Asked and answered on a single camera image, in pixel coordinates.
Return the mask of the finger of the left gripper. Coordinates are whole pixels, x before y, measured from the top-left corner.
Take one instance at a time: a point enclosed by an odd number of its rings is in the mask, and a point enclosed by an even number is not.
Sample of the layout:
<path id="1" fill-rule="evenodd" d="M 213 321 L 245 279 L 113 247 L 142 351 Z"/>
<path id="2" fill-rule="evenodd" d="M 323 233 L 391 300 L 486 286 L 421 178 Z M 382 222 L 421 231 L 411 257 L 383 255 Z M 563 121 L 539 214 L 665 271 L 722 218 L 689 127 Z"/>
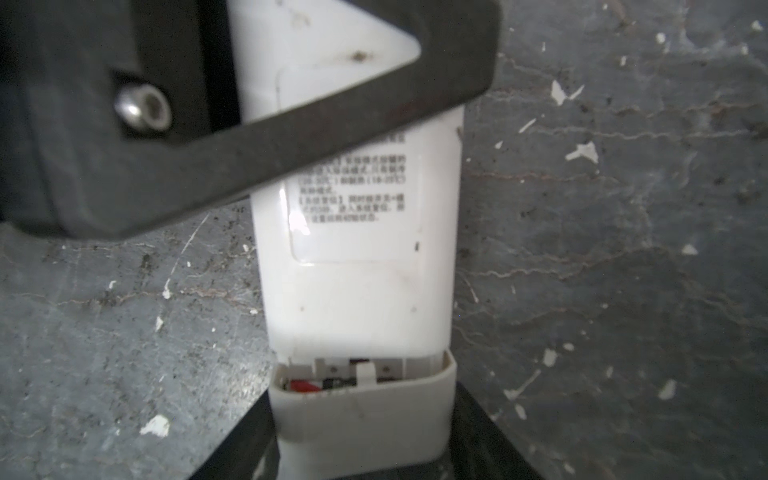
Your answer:
<path id="1" fill-rule="evenodd" d="M 496 1 L 359 1 L 420 57 L 242 123 L 222 1 L 5 1 L 1 219 L 122 240 L 432 117 L 491 85 Z"/>

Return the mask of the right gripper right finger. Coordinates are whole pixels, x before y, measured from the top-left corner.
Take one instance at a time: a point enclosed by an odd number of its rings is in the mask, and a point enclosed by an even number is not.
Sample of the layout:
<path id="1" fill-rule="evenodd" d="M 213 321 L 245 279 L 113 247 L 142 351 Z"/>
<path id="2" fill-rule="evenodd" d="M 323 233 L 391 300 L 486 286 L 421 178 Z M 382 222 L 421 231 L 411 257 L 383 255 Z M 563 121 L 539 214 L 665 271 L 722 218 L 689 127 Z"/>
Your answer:
<path id="1" fill-rule="evenodd" d="M 456 384 L 449 451 L 455 479 L 543 479 L 460 382 Z"/>

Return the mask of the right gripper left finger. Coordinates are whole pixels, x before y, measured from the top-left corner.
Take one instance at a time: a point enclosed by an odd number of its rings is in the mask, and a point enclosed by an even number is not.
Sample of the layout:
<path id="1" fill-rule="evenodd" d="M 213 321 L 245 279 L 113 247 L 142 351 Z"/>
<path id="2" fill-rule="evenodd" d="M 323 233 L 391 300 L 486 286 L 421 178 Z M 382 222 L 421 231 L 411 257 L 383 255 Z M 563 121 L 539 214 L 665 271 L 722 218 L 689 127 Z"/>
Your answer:
<path id="1" fill-rule="evenodd" d="M 278 469 L 276 424 L 264 392 L 190 479 L 276 479 Z"/>

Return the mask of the white battery cover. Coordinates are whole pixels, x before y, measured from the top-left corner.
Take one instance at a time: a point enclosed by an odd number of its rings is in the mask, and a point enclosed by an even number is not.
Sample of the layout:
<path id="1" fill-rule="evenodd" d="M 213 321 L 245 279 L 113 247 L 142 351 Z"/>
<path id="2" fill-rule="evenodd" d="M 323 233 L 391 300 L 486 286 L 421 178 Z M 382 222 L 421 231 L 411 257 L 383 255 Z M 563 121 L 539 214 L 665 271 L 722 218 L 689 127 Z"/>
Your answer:
<path id="1" fill-rule="evenodd" d="M 424 464 L 447 449 L 457 365 L 449 351 L 422 358 L 316 359 L 279 364 L 268 387 L 280 479 L 336 479 Z M 293 379 L 352 378 L 318 393 Z"/>

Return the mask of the white remote control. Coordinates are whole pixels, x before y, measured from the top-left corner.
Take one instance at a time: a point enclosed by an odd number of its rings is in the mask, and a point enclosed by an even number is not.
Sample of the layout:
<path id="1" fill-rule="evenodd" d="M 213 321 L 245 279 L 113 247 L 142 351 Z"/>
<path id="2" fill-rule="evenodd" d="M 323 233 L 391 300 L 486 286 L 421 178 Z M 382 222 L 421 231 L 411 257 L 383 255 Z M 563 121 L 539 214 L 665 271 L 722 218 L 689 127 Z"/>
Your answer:
<path id="1" fill-rule="evenodd" d="M 412 37 L 343 1 L 231 1 L 228 13 L 246 121 L 419 53 Z M 252 194 L 277 366 L 449 351 L 463 124 L 456 107 Z"/>

